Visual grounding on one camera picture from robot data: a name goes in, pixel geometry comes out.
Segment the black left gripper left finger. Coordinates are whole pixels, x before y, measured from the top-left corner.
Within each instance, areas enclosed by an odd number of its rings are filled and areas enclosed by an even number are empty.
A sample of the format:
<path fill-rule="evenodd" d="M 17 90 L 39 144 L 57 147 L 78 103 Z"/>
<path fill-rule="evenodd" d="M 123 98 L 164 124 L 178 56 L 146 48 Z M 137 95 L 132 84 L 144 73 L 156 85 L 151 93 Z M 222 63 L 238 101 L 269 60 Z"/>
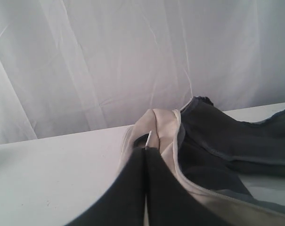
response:
<path fill-rule="evenodd" d="M 145 214 L 144 157 L 135 148 L 109 189 L 69 226 L 142 226 Z"/>

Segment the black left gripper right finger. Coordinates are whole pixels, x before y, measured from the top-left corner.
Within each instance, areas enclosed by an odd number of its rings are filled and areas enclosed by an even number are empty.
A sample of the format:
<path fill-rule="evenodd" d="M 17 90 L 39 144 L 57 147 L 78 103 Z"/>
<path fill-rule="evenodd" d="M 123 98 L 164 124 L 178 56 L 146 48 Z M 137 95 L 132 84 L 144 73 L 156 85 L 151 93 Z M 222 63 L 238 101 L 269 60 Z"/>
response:
<path fill-rule="evenodd" d="M 228 226 L 193 198 L 171 173 L 159 150 L 146 148 L 146 200 L 150 226 Z"/>

